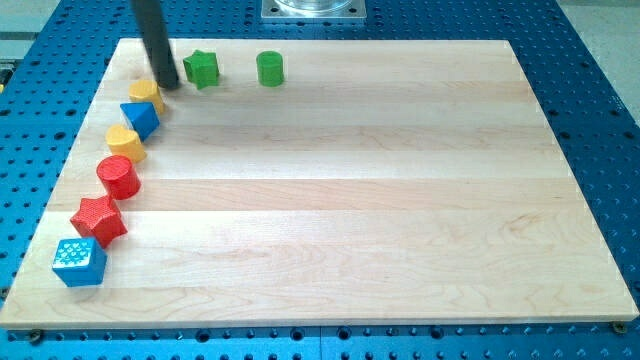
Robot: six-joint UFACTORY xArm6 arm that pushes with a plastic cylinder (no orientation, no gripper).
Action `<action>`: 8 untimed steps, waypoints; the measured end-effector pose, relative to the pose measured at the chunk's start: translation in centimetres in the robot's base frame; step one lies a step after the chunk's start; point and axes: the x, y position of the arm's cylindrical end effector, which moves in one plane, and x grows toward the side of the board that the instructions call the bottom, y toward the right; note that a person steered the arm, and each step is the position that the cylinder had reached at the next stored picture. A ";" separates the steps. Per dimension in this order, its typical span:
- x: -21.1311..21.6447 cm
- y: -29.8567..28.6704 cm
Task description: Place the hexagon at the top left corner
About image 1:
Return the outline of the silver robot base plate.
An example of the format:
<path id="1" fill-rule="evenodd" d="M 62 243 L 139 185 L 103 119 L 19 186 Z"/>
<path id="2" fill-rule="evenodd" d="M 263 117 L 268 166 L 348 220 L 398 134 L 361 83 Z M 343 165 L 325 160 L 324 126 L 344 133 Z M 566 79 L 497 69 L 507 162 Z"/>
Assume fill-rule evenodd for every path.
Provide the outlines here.
<path id="1" fill-rule="evenodd" d="M 365 0 L 262 0 L 261 17 L 269 20 L 361 20 L 367 16 Z"/>

